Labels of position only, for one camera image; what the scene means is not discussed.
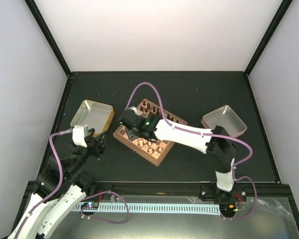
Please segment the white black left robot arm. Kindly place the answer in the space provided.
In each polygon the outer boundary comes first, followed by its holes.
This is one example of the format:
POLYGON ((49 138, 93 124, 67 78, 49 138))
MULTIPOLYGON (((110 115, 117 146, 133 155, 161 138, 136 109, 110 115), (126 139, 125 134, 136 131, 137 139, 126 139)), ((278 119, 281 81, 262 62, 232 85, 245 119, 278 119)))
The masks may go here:
POLYGON ((28 205, 10 239, 49 239, 73 207, 97 193, 96 180, 82 168, 90 156, 105 151, 106 133, 94 135, 86 125, 53 133, 49 137, 52 150, 48 163, 38 175, 28 205), (53 144, 56 136, 71 134, 73 147, 60 158, 53 144))

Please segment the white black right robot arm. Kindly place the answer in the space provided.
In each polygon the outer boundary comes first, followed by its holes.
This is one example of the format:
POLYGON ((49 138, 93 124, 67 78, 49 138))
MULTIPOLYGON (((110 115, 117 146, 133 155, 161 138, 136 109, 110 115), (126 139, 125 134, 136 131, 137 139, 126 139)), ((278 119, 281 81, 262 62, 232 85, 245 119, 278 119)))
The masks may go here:
POLYGON ((235 194, 234 190, 234 161, 236 147, 229 141, 229 137, 221 135, 224 128, 215 129, 196 128, 173 122, 165 115, 149 113, 144 117, 135 107, 127 108, 118 119, 130 138, 140 137, 148 141, 172 141, 204 154, 213 154, 209 164, 216 174, 217 196, 227 201, 235 194))

